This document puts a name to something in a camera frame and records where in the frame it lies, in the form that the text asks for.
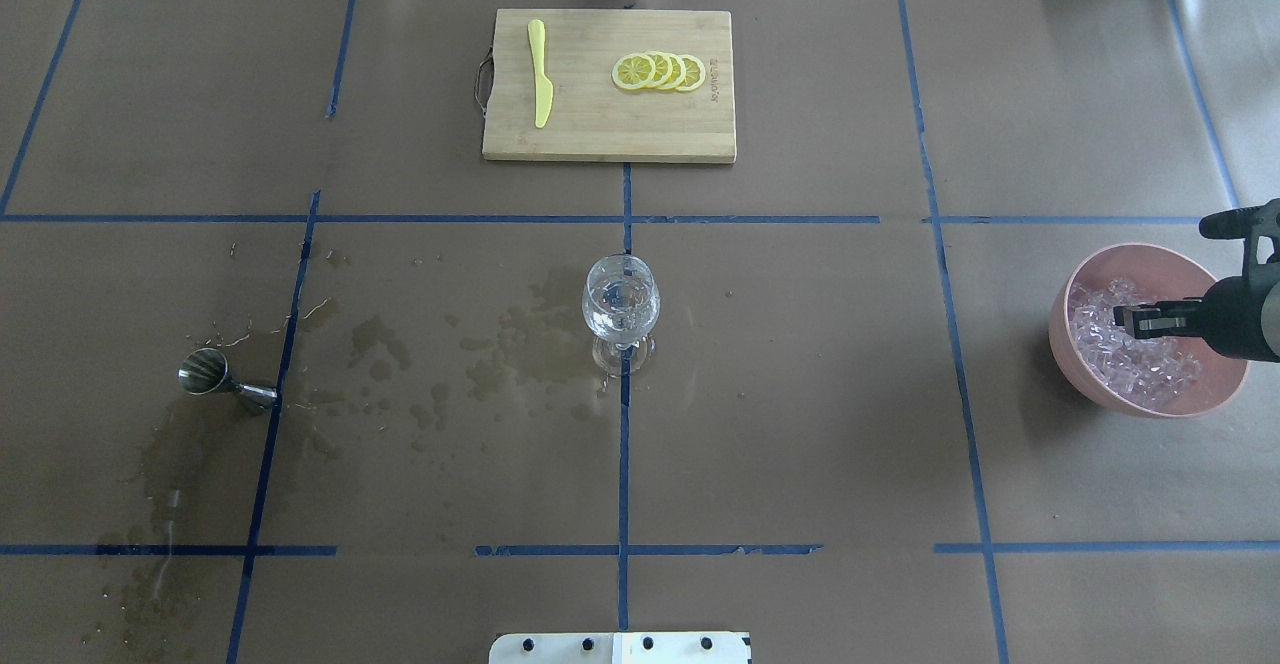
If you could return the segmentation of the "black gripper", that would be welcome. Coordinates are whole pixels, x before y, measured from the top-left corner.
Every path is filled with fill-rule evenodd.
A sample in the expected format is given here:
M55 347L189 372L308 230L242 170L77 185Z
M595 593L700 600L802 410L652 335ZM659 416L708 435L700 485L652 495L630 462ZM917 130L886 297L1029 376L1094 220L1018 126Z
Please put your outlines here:
M1202 339L1230 360L1274 360L1272 278L1224 278L1203 299L1120 304L1114 322L1133 322L1135 340L1183 336ZM1203 310L1203 333L1189 325Z

